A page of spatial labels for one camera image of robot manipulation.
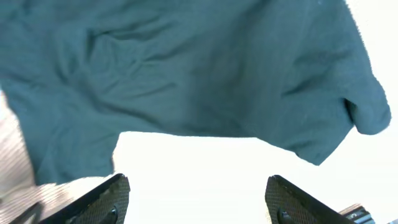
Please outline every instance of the dark teal fabric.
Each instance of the dark teal fabric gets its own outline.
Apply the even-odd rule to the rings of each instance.
[[[391,118],[342,0],[3,0],[0,76],[37,184],[110,174],[122,131],[257,137],[319,165]]]

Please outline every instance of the dark green shirt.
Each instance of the dark green shirt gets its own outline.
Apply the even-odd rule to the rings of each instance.
[[[257,137],[318,165],[391,118],[342,0],[2,1],[0,77],[36,184],[112,173],[123,131]]]

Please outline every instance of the cloth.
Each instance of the cloth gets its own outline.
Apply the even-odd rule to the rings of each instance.
[[[319,165],[391,119],[342,0],[3,1],[0,77],[38,185],[112,173],[123,131],[257,137]]]

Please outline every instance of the garment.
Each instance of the garment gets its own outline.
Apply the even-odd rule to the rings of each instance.
[[[36,184],[110,174],[123,131],[257,137],[319,165],[391,119],[344,1],[3,1],[0,32]]]

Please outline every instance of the white surface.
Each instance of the white surface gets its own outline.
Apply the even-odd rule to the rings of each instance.
[[[348,2],[394,116],[398,1]],[[257,139],[123,133],[115,160],[132,188],[125,223],[267,223],[264,193],[274,174],[336,211],[362,203],[376,223],[393,221],[398,218],[397,125],[393,118],[377,136],[354,129],[320,167]]]

